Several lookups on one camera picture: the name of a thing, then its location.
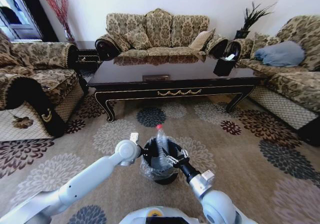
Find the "water bottle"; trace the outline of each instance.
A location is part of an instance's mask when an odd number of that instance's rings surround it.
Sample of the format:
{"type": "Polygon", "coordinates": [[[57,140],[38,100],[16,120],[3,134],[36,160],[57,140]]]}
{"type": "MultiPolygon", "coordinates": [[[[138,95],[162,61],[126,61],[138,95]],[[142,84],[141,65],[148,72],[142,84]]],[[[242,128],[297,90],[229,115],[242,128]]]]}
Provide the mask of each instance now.
{"type": "Polygon", "coordinates": [[[151,159],[151,166],[157,170],[164,171],[171,168],[171,165],[167,162],[166,156],[162,150],[164,148],[169,153],[168,138],[165,135],[162,125],[157,125],[158,133],[156,135],[156,146],[159,156],[151,159]]]}

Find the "black tissue box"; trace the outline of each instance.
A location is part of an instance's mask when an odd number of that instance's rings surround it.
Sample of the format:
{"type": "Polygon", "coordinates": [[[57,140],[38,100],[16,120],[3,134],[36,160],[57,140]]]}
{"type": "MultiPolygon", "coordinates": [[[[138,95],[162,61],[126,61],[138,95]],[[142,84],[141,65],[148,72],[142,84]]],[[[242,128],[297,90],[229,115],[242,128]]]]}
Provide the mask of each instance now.
{"type": "Polygon", "coordinates": [[[219,58],[217,64],[215,65],[213,73],[217,76],[228,76],[231,70],[234,68],[235,60],[226,60],[226,58],[219,58]]]}

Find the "white wall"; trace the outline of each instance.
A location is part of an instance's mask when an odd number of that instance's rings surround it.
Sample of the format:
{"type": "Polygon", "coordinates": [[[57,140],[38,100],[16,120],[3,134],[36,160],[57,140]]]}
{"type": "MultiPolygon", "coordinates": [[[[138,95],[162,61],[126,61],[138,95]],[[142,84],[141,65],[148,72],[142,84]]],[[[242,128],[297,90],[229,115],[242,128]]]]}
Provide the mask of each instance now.
{"type": "MultiPolygon", "coordinates": [[[[65,40],[64,31],[45,0],[40,0],[59,40],[65,40]]],[[[210,17],[210,28],[233,38],[244,21],[244,10],[255,3],[270,5],[278,0],[70,0],[69,24],[76,40],[96,40],[103,35],[106,14],[128,12],[145,14],[157,7],[172,14],[204,14],[210,17]]],[[[265,22],[262,18],[252,27],[259,30],[265,22]]]]}
{"type": "Polygon", "coordinates": [[[320,14],[319,0],[279,0],[261,31],[275,35],[279,29],[292,17],[301,14],[320,14]]]}

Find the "coffee table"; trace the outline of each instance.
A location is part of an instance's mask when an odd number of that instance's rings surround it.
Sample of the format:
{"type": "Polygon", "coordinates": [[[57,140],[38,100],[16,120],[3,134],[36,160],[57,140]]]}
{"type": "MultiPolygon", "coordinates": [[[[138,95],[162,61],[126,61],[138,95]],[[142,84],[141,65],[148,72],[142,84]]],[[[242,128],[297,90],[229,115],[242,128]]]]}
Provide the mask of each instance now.
{"type": "Polygon", "coordinates": [[[104,61],[88,83],[95,99],[115,120],[111,100],[236,94],[232,109],[267,77],[250,68],[234,67],[209,56],[118,56],[104,61]]]}

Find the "white robotic arm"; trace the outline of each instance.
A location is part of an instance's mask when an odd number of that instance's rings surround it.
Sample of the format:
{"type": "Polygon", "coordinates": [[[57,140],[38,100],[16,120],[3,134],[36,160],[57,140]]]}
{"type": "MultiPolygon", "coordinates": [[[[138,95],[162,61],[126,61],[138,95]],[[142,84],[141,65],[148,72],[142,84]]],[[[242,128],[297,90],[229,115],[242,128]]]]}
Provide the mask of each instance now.
{"type": "MultiPolygon", "coordinates": [[[[119,142],[112,156],[105,156],[91,164],[89,167],[74,176],[66,184],[55,191],[40,192],[0,219],[0,224],[49,224],[51,216],[57,215],[75,201],[83,198],[94,190],[101,182],[107,179],[113,172],[115,166],[129,166],[133,164],[143,150],[136,144],[137,133],[132,133],[130,140],[119,142]]],[[[167,154],[167,159],[176,168],[180,168],[195,196],[203,207],[205,217],[212,224],[257,224],[248,219],[232,203],[231,199],[223,192],[212,189],[211,181],[214,178],[212,172],[201,174],[189,164],[189,156],[186,150],[182,150],[182,158],[177,160],[167,154]]],[[[172,217],[183,219],[189,224],[199,224],[197,219],[189,218],[178,209],[165,207],[149,207],[128,214],[120,224],[143,223],[148,217],[158,218],[172,217]]]]}
{"type": "Polygon", "coordinates": [[[55,191],[40,192],[0,219],[0,224],[49,224],[57,215],[83,198],[107,179],[116,165],[128,166],[139,157],[141,148],[131,140],[118,143],[112,156],[105,156],[78,173],[55,191]]]}

